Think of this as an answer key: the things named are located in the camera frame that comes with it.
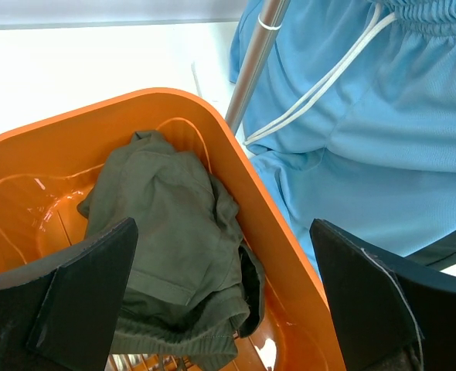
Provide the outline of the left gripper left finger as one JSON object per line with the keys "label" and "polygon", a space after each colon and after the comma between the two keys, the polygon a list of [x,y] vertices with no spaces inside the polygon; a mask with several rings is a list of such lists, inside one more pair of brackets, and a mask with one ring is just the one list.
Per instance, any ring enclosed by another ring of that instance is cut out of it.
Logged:
{"label": "left gripper left finger", "polygon": [[127,218],[0,274],[0,370],[103,370],[137,240]]}

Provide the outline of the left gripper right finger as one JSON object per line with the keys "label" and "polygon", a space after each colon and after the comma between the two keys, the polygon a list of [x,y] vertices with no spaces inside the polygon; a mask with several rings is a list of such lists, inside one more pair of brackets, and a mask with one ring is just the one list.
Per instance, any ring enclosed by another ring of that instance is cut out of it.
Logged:
{"label": "left gripper right finger", "polygon": [[348,370],[456,370],[456,277],[325,220],[310,237]]}

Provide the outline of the dark navy shorts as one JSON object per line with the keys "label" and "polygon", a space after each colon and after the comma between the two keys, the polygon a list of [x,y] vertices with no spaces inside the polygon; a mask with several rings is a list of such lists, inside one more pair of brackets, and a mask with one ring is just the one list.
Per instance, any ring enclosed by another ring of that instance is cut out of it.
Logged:
{"label": "dark navy shorts", "polygon": [[456,231],[407,256],[417,264],[442,271],[456,264]]}

